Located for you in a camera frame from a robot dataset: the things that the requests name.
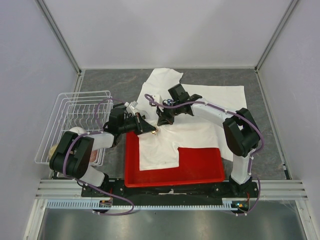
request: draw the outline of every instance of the white cloth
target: white cloth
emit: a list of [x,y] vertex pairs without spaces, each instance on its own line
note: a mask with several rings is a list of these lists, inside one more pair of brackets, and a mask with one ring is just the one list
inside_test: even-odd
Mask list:
[[[138,109],[148,113],[146,119],[156,126],[158,115],[156,107],[149,105],[145,94],[161,95],[162,99],[171,99],[168,89],[178,84],[183,73],[173,69],[156,68],[148,80],[142,85],[137,99]],[[182,84],[191,96],[201,95],[208,101],[231,109],[246,108],[244,86],[204,86]],[[179,167],[181,148],[219,148],[224,159],[233,160],[224,130],[208,120],[188,114],[180,114],[174,118],[173,125],[157,126],[156,135],[145,133],[139,135],[140,171]]]

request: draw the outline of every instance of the white wire basket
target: white wire basket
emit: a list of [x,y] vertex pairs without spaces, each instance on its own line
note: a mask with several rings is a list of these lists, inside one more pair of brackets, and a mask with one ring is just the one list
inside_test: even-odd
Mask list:
[[[50,148],[58,144],[62,135],[73,127],[81,127],[87,132],[101,130],[94,117],[96,106],[105,99],[110,99],[109,91],[69,92],[58,95],[49,122],[46,126],[40,147],[34,161],[37,164],[49,164]],[[113,107],[112,100],[100,104],[97,116],[102,124],[109,120]],[[99,149],[92,166],[102,166],[106,150]]]

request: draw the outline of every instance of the purple cable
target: purple cable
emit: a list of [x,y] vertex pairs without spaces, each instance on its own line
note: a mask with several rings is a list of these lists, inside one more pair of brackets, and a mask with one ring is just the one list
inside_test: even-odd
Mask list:
[[[144,97],[152,104],[156,105],[156,106],[159,106],[159,107],[163,107],[165,109],[176,109],[176,108],[179,108],[179,107],[182,107],[182,106],[185,106],[185,105],[190,105],[190,104],[204,104],[204,105],[208,105],[209,107],[211,108],[214,108],[214,109],[217,109],[221,112],[225,112],[225,109],[223,109],[222,107],[219,107],[219,106],[216,106],[216,105],[213,105],[211,103],[205,103],[204,101],[189,101],[189,102],[184,102],[184,103],[181,103],[179,105],[175,105],[175,106],[166,106],[166,105],[163,105],[161,103],[158,103],[154,100],[154,98],[150,95],[150,94],[145,94]],[[250,127],[252,127],[256,133],[258,134],[258,136],[260,137],[261,139],[261,146],[256,149],[255,151],[253,151],[251,154],[250,154],[250,159],[249,159],[249,164],[248,164],[248,173],[251,172],[251,165],[252,165],[252,156],[254,154],[257,154],[258,152],[260,152],[264,146],[265,146],[265,138],[264,136],[261,134],[261,132],[259,131],[259,129],[252,123],[250,122],[248,119],[246,119],[245,117],[235,113],[235,112],[232,112],[232,111],[226,111],[227,114],[231,114],[233,116],[236,116],[237,118],[245,121]],[[257,206],[257,203],[258,203],[258,200],[260,198],[260,192],[261,192],[261,183],[260,183],[260,179],[258,177],[256,177],[257,180],[258,180],[258,187],[259,187],[259,192],[258,192],[258,196],[256,198],[256,201],[255,203],[253,204],[253,206],[248,210],[248,212],[246,212],[247,214],[250,213],[256,206]],[[244,213],[238,213],[238,216],[242,216],[242,215],[245,215]]]
[[[94,132],[91,132],[91,133],[83,133],[83,134],[80,134],[79,136],[77,136],[77,137],[73,140],[73,142],[71,143],[71,145],[70,145],[69,148],[68,148],[68,151],[66,152],[66,155],[65,155],[65,158],[64,158],[64,162],[63,162],[62,172],[63,172],[63,175],[64,175],[65,178],[67,178],[67,179],[72,179],[71,177],[67,176],[66,168],[67,168],[67,162],[68,162],[68,158],[69,158],[70,152],[72,151],[72,148],[74,147],[74,145],[76,144],[76,142],[77,142],[80,138],[82,138],[82,137],[84,137],[84,136],[96,135],[96,134],[101,134],[101,133],[103,133],[103,132],[94,131]],[[79,181],[79,182],[81,182],[81,183],[83,183],[83,184],[85,184],[85,185],[88,185],[90,188],[93,188],[93,189],[95,189],[96,191],[99,191],[100,193],[103,193],[103,194],[108,195],[108,196],[110,196],[110,197],[114,197],[114,198],[117,198],[117,199],[121,199],[121,200],[123,200],[123,201],[126,201],[126,202],[128,202],[129,204],[131,204],[131,206],[132,206],[130,210],[125,211],[125,212],[120,212],[120,213],[99,213],[99,215],[106,215],[106,216],[121,216],[121,215],[127,215],[127,214],[130,214],[130,213],[134,210],[134,208],[135,208],[134,203],[133,203],[132,201],[130,201],[129,199],[127,199],[127,198],[124,198],[124,197],[122,197],[122,196],[114,195],[114,194],[112,194],[112,193],[103,191],[102,189],[100,189],[100,188],[98,188],[98,187],[96,187],[96,186],[94,186],[94,185],[88,184],[87,182],[84,182],[84,181],[82,181],[82,180],[80,180],[80,179],[76,179],[76,178],[75,178],[75,180],[76,180],[76,181]]]
[[108,101],[108,100],[118,101],[118,102],[120,102],[120,103],[125,104],[124,101],[121,101],[121,100],[116,99],[116,98],[113,98],[113,97],[103,99],[101,102],[99,102],[99,103],[97,104],[97,106],[95,106],[95,108],[94,108],[94,118],[95,118],[95,121],[96,121],[96,123],[98,124],[98,126],[99,126],[100,129],[103,129],[104,126],[102,125],[101,121],[100,121],[99,118],[98,118],[98,109],[99,109],[99,107],[100,107],[100,105],[101,105],[102,103],[104,103],[104,102],[106,102],[106,101]]

